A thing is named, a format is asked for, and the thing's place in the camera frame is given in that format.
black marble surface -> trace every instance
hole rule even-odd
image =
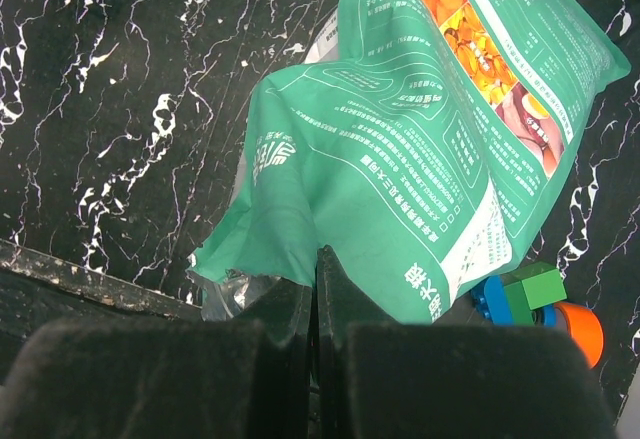
[[[0,238],[197,304],[187,256],[226,208],[249,94],[337,1],[0,0]],[[578,1],[633,70],[596,98],[529,258],[601,318],[616,412],[640,354],[640,8]]]

